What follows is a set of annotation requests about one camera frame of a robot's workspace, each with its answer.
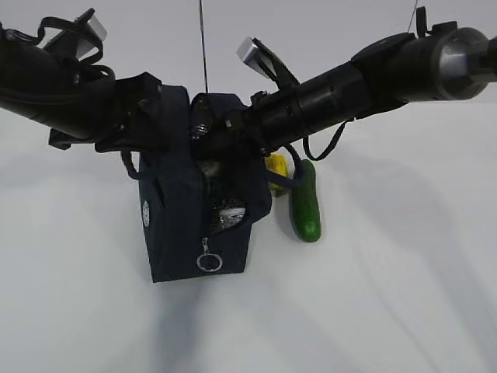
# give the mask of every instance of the zipper pull ring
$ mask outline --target zipper pull ring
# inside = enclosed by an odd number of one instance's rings
[[[196,258],[196,266],[208,274],[218,272],[223,267],[223,258],[219,254],[209,252],[208,237],[202,238],[203,253]]]

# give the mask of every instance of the bag strap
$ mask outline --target bag strap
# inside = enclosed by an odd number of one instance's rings
[[[293,189],[302,185],[305,179],[305,169],[302,167],[301,157],[292,145],[285,145],[285,149],[290,153],[295,165],[295,172],[293,179],[281,176],[273,171],[266,170],[265,179],[270,183],[279,185],[285,189]]]

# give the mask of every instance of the wire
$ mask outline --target wire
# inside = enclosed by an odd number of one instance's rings
[[[200,37],[202,40],[202,55],[203,55],[203,81],[205,83],[205,93],[209,93],[209,86],[207,84],[207,53],[205,48],[205,32],[203,29],[202,0],[199,0],[199,17],[200,17]]]
[[[419,0],[415,0],[414,9],[412,10],[411,20],[409,21],[409,27],[407,28],[407,32],[411,31],[412,21],[414,21],[414,15],[416,14],[416,9],[418,8],[418,3],[419,3]]]
[[[342,136],[343,130],[345,130],[345,125],[347,123],[351,122],[351,121],[353,121],[353,118],[352,119],[348,119],[348,120],[346,120],[345,122],[342,123],[342,125],[339,127],[339,129],[336,130],[335,134],[333,135],[332,140],[329,142],[329,144],[326,147],[326,149],[319,156],[317,156],[317,157],[314,157],[311,154],[311,148],[309,146],[309,137],[307,136],[306,138],[304,138],[303,141],[302,141],[302,143],[304,145],[305,155],[311,161],[321,161],[321,160],[325,159],[329,155],[329,153],[331,153],[333,151],[333,149],[335,149],[336,145],[338,144],[339,139]]]

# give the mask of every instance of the metal ring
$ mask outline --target metal ring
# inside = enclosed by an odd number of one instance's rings
[[[208,258],[209,256],[212,256],[215,258],[219,263],[215,268],[206,268],[202,264],[202,259]],[[198,258],[196,258],[196,266],[200,268],[203,272],[207,272],[209,274],[212,274],[213,272],[218,272],[222,267],[223,267],[223,258],[219,256],[218,254],[213,254],[213,253],[203,253],[199,255]]]

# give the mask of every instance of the black strap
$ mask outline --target black strap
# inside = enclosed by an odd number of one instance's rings
[[[131,179],[144,180],[154,177],[155,171],[153,168],[150,168],[147,171],[141,173],[139,173],[137,169],[134,168],[133,159],[131,158],[131,152],[121,152],[121,159],[123,160],[124,167],[126,167],[127,174],[130,176]]]
[[[305,155],[312,161],[321,161],[322,159],[325,159],[329,153],[333,151],[333,149],[336,147],[336,145],[339,142],[340,136],[342,136],[343,130],[345,130],[345,125],[349,122],[353,121],[353,119],[348,119],[345,122],[342,123],[342,125],[339,127],[338,130],[336,130],[335,134],[333,135],[332,140],[329,142],[329,145],[326,147],[326,149],[317,157],[314,157],[311,154],[311,149],[309,147],[309,137],[307,136],[304,138],[304,151]]]
[[[103,44],[102,41],[93,33],[90,33],[84,27],[76,25],[73,22],[56,17],[45,17],[41,20],[38,27],[38,35],[32,37],[18,30],[6,30],[6,36],[9,40],[15,40],[23,44],[38,45],[45,37],[45,29],[56,29],[66,31],[68,33],[75,33],[87,40],[93,47],[97,48],[97,52],[82,60],[85,64],[95,64],[103,57]]]
[[[281,176],[278,173],[274,173],[273,171],[266,170],[266,180],[285,189],[293,189],[301,186],[304,182],[305,169],[302,167],[301,157],[298,155],[294,147],[292,145],[285,145],[285,149],[290,153],[294,161],[294,178],[290,179],[288,177]]]

